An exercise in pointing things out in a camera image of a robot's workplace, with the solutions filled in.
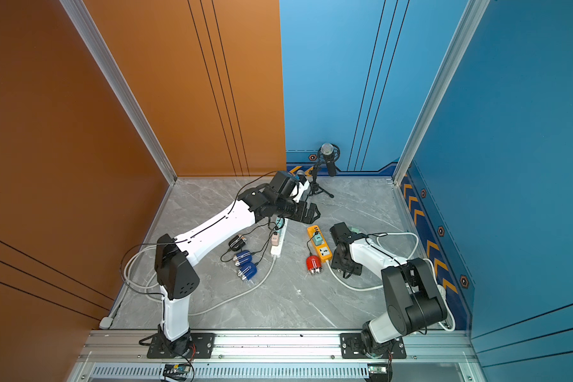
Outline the teal USB charger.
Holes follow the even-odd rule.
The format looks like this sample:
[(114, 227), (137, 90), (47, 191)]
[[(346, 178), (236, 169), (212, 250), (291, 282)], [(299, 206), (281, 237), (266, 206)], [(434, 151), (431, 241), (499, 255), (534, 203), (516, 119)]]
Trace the teal USB charger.
[(321, 232), (318, 229), (315, 229), (314, 235), (312, 236), (312, 239), (315, 243), (322, 243), (323, 242), (323, 236), (321, 234)]

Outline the yellow power strip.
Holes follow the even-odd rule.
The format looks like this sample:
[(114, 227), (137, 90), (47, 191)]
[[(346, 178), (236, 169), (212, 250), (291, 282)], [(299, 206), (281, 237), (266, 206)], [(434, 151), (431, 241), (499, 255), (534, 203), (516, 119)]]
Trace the yellow power strip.
[[(319, 228), (317, 225), (314, 225), (314, 226), (310, 226), (310, 227), (307, 228), (307, 233), (308, 233), (308, 236), (309, 236), (309, 238), (310, 238), (310, 243), (312, 243), (312, 245), (314, 246), (315, 253), (316, 253), (316, 255), (319, 257), (316, 248), (317, 248), (318, 246), (320, 246), (320, 245), (324, 245), (324, 244), (328, 245), (328, 243), (327, 243), (327, 241), (326, 241), (326, 238), (325, 238), (324, 235), (322, 234), (322, 232), (321, 232), (321, 234), (322, 234), (322, 236), (323, 236), (323, 242), (322, 242), (322, 243), (319, 243), (319, 242), (318, 242), (318, 243), (315, 243), (315, 242), (313, 241), (312, 236), (314, 235), (315, 229), (318, 229), (318, 230), (321, 232), (320, 228)], [(322, 263), (324, 264), (324, 263), (326, 263), (327, 261), (331, 260), (332, 258), (333, 258), (333, 253), (332, 253), (332, 256), (331, 256), (330, 258), (328, 258), (328, 259), (325, 259), (325, 260), (323, 260), (323, 259), (321, 259), (321, 258), (320, 258), (320, 259), (321, 259)]]

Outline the red electric shaver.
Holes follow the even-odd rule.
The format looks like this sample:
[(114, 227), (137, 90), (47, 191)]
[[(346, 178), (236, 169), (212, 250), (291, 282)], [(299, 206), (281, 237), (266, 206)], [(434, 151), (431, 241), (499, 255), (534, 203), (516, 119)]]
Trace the red electric shaver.
[(322, 272), (322, 261), (318, 256), (310, 255), (306, 259), (307, 270), (311, 275)]

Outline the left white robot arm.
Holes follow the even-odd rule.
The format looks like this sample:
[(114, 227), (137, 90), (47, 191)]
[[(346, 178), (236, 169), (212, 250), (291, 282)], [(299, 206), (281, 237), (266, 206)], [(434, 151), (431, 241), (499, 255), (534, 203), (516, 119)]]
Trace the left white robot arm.
[(154, 270), (160, 286), (162, 319), (158, 343), (171, 357), (188, 357), (193, 345), (189, 301), (200, 285), (195, 266), (214, 248), (268, 217), (311, 225), (320, 218), (317, 205), (302, 200), (303, 186), (278, 192), (269, 185), (245, 190), (229, 207), (205, 223), (175, 238), (158, 239)]

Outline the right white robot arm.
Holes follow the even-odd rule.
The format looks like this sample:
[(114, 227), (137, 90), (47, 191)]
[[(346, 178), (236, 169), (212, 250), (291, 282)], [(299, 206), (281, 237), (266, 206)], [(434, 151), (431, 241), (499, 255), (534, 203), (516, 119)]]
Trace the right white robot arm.
[(331, 270), (341, 273), (336, 279), (345, 283), (367, 269), (381, 280), (378, 288), (385, 296), (385, 312), (366, 322), (354, 339), (342, 342), (346, 352), (354, 357), (403, 357), (403, 337), (426, 334), (435, 324), (448, 332), (456, 329), (446, 288), (437, 283), (429, 259), (398, 256), (373, 241), (386, 232), (356, 232), (342, 222), (331, 227), (330, 234), (336, 244)]

